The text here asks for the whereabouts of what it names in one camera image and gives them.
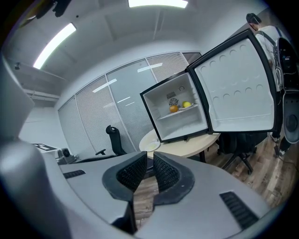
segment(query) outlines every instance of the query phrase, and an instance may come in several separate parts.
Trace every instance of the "office chair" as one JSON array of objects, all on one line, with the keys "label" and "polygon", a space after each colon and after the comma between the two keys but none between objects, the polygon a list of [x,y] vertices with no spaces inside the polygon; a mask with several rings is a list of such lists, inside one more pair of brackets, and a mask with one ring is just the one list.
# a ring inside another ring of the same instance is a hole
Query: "office chair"
[{"label": "office chair", "polygon": [[117,128],[111,127],[111,125],[109,125],[106,128],[106,133],[110,137],[112,150],[116,154],[116,156],[126,155],[127,153],[121,147],[121,135],[120,135],[120,131]]},{"label": "office chair", "polygon": [[252,166],[248,162],[248,153],[256,153],[256,145],[267,137],[267,133],[224,133],[221,134],[216,142],[219,145],[218,154],[233,154],[233,156],[222,167],[227,169],[237,157],[240,157],[248,168],[248,174],[253,171]]}]

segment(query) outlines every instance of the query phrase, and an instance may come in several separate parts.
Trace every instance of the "fridge door shelf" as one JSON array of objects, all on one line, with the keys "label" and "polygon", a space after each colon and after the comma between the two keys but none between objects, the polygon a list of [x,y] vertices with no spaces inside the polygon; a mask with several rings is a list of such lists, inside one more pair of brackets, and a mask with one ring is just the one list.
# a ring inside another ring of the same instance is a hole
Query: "fridge door shelf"
[{"label": "fridge door shelf", "polygon": [[188,108],[185,109],[185,110],[178,110],[178,111],[176,111],[176,112],[174,112],[174,113],[169,113],[169,114],[167,114],[167,115],[165,115],[165,116],[159,117],[157,120],[162,120],[162,119],[168,118],[168,117],[170,117],[170,116],[173,116],[173,115],[176,115],[176,114],[179,114],[179,113],[186,112],[186,111],[188,111],[188,110],[190,110],[190,109],[193,109],[193,108],[195,108],[195,107],[198,107],[198,104],[193,104],[192,106],[188,107]]}]

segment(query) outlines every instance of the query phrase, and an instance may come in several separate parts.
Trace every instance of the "wooden table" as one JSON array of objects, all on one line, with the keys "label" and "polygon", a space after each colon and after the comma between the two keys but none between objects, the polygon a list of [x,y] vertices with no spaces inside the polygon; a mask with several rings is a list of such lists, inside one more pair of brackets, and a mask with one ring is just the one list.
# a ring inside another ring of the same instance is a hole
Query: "wooden table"
[{"label": "wooden table", "polygon": [[[190,137],[186,142],[181,140],[171,143],[161,143],[160,147],[155,151],[178,155],[185,158],[199,153],[200,161],[205,162],[204,150],[210,147],[219,138],[219,136],[220,134],[203,134],[200,136]],[[142,138],[139,143],[139,149],[144,151],[145,146],[151,143],[154,139],[158,139],[158,136],[153,129]],[[153,157],[154,152],[148,152],[148,158],[153,159]]]}]

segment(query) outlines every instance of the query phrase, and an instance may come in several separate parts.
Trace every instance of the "ceiling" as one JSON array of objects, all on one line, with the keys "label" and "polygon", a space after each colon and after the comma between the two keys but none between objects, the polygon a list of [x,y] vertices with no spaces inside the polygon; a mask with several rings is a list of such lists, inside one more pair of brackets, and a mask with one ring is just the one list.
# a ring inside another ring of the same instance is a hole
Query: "ceiling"
[{"label": "ceiling", "polygon": [[[71,79],[65,72],[95,48],[141,32],[179,30],[190,33],[190,24],[200,10],[196,0],[185,9],[176,7],[129,8],[127,0],[72,0],[63,16],[50,10],[18,29],[4,50],[12,69],[25,89],[60,95]],[[64,40],[41,70],[33,64],[43,48],[64,26],[72,22],[76,31]],[[20,69],[14,65],[20,62]]]}]

